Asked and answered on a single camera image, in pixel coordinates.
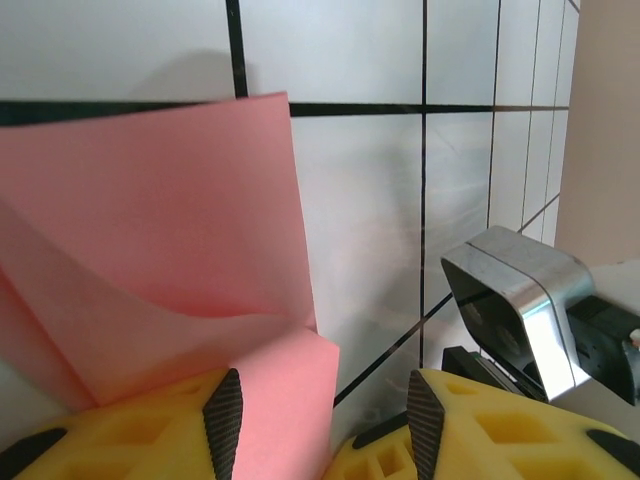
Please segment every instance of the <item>tile wall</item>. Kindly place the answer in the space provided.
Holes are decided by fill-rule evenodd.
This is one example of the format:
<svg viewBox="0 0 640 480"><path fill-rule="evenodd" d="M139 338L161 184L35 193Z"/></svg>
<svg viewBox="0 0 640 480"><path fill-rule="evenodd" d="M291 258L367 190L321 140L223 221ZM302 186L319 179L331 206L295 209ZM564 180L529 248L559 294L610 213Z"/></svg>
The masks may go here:
<svg viewBox="0 0 640 480"><path fill-rule="evenodd" d="M411 369L476 348L452 302L420 322L444 252L490 225L553 244L578 18L569 0L8 0L0 124L286 90L319 331L342 348L338 444L403 408Z"/></svg>

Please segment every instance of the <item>black grout line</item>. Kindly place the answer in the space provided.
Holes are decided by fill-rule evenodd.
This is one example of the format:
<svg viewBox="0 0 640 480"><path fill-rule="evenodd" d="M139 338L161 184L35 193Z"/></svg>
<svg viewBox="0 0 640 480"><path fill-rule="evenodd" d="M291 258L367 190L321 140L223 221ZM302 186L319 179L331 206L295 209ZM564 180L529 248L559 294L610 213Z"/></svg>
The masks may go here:
<svg viewBox="0 0 640 480"><path fill-rule="evenodd" d="M299 103L289 104L292 117L421 114L422 105L395 103Z"/></svg>
<svg viewBox="0 0 640 480"><path fill-rule="evenodd" d="M527 221L527 223L525 223L524 225L522 225L522 227L520 227L520 230L518 230L518 233L522 233L524 231L524 229L527 228L529 225L531 225L541 214L545 213L547 211L547 208L549 208L549 205L551 205L553 202L555 202L558 199L559 196L560 196L560 194L558 193L555 197L553 197L551 200L549 200L547 203L545 203L544 207L542 207L540 210L538 210Z"/></svg>
<svg viewBox="0 0 640 480"><path fill-rule="evenodd" d="M496 112L557 112L558 110L569 110L569 107L555 107L555 106L521 106L521 105L496 105L494 111Z"/></svg>
<svg viewBox="0 0 640 480"><path fill-rule="evenodd" d="M580 13L580 9L578 8L578 5L576 5L576 2L574 2L573 0L567 0L571 6L575 9L576 12Z"/></svg>
<svg viewBox="0 0 640 480"><path fill-rule="evenodd" d="M498 54L500 53L500 14L502 12L502 0L498 0L498 21L496 24L496 61L493 65L493 107L491 109L491 149L489 153L489 188L487 193L487 228L489 228L489 216L491 215L491 180L493 177L493 151L496 133L496 98L498 94Z"/></svg>
<svg viewBox="0 0 640 480"><path fill-rule="evenodd" d="M249 96L247 87L247 68L244 62L242 24L240 21L240 1L227 1L227 25L229 27L229 46L231 49L231 68L236 98Z"/></svg>
<svg viewBox="0 0 640 480"><path fill-rule="evenodd" d="M538 36L540 33L540 7L542 0L538 0L538 20L536 21L536 41L533 47L533 71L531 72L531 97L529 103L533 106L533 94L536 88L536 63L538 61ZM524 207L527 203L527 180L529 179L529 153L531 152L531 124L533 122L533 112L529 112L529 132L527 133L527 156L524 163L524 191L522 192L522 214L520 215L520 226L524 225Z"/></svg>
<svg viewBox="0 0 640 480"><path fill-rule="evenodd" d="M562 25L560 27L560 48L558 48L558 64L556 66L556 88L553 92L554 105L558 100L558 83L560 80L560 60L562 58L562 39L564 37L564 15L566 13L566 10L567 10L567 2L564 2L562 6ZM553 112L553 116L551 117L551 138L549 139L549 158L547 160L547 181L544 186L545 200L547 199L547 195L549 195L549 172L551 171L551 154L553 152L553 132L555 130L555 124L556 124L556 113ZM545 224L546 218L547 218L547 213L545 211L544 215L542 216L542 235L544 235L544 224Z"/></svg>
<svg viewBox="0 0 640 480"><path fill-rule="evenodd" d="M189 107L210 103L205 101L56 101L1 100L0 126L81 120L140 113L168 108ZM432 115L445 113L558 111L568 107L498 105L418 105L390 103L290 103L292 117L347 115Z"/></svg>
<svg viewBox="0 0 640 480"><path fill-rule="evenodd" d="M421 184L420 184L420 318L424 316L424 264L427 259L427 24L428 24L428 0L422 2L422 138L421 138ZM418 341L418 368L424 366L424 326L420 326L420 338Z"/></svg>
<svg viewBox="0 0 640 480"><path fill-rule="evenodd" d="M549 206L555 202L560 194L557 194L553 197L549 202L545 204L539 211L537 211L519 230L518 233L522 233L525 228L531 225L542 213L546 211ZM393 345L391 345L387 350L385 350L378 358L376 358L367 368L365 368L360 375L358 375L349 385L343 388L338 395L333 400L333 407L337 407L340 402L342 402L351 392L353 392L362 382L364 382L369 375L371 375L374 371L378 369L380 365L382 365L387 358L389 358L396 350L398 350L407 340L409 340L417 331L422 330L425 323L432 318L435 314L437 314L442 308L453 298L452 293L448 293L444 296L429 312L423 316L418 323L412 326L409 330L407 330L404 335L402 335L398 340L396 340Z"/></svg>
<svg viewBox="0 0 640 480"><path fill-rule="evenodd" d="M337 407L340 404L340 402L342 402L351 392L353 392L358 385L364 382L367 379L367 377L371 375L380 365L382 365L384 361L393 354L393 352L398 350L398 348L400 348L407 340L409 340L409 338L411 338L418 330L420 330L420 328L427 322L427 320L429 320L436 313L438 313L442 309L442 307L444 307L447 304L447 302L449 302L449 300L451 300L452 298L453 298L453 295L449 293L442 300L440 300L438 304L435 307L433 307L431 310L429 310L429 312L424 317L418 320L418 322L413 327L407 330L404 335L402 335L398 340L396 340L394 344L391 345L382 355L376 358L371 363L371 365L365 368L362 371L362 373L358 375L349 385L343 388L342 391L338 393L338 395L336 395L336 397L333 400L334 408Z"/></svg>

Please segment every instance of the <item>pink paper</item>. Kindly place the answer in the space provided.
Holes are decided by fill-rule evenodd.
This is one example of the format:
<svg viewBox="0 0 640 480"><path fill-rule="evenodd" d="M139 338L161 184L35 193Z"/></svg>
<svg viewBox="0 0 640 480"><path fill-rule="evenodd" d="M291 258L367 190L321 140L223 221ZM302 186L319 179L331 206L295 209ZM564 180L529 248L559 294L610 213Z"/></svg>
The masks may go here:
<svg viewBox="0 0 640 480"><path fill-rule="evenodd" d="M234 479L316 479L338 351L286 97L4 129L0 151L0 355L76 409L234 366Z"/></svg>
<svg viewBox="0 0 640 480"><path fill-rule="evenodd" d="M0 195L114 285L315 329L285 95L1 129L0 151Z"/></svg>

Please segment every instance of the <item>beige wall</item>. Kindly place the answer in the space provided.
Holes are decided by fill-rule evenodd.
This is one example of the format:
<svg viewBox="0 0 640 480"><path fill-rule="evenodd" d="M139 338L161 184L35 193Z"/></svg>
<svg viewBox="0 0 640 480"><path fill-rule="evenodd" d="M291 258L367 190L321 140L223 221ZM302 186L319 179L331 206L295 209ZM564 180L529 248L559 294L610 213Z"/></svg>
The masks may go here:
<svg viewBox="0 0 640 480"><path fill-rule="evenodd" d="M583 0L556 247L640 257L640 1Z"/></svg>

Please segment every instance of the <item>black rubber pad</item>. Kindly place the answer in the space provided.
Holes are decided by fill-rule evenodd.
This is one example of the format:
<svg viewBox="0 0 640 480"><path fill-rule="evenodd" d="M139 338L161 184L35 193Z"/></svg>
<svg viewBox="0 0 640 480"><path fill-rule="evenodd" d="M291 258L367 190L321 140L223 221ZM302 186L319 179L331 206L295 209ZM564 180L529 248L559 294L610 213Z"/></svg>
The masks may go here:
<svg viewBox="0 0 640 480"><path fill-rule="evenodd" d="M587 435L640 478L640 445L603 430L589 430Z"/></svg>
<svg viewBox="0 0 640 480"><path fill-rule="evenodd" d="M433 480L445 412L438 397L418 370L411 372L407 413L418 480Z"/></svg>
<svg viewBox="0 0 640 480"><path fill-rule="evenodd" d="M231 480L242 427L242 409L240 374L232 368L202 409L217 480Z"/></svg>
<svg viewBox="0 0 640 480"><path fill-rule="evenodd" d="M0 452L0 480L17 477L66 434L64 428L52 428L18 440Z"/></svg>

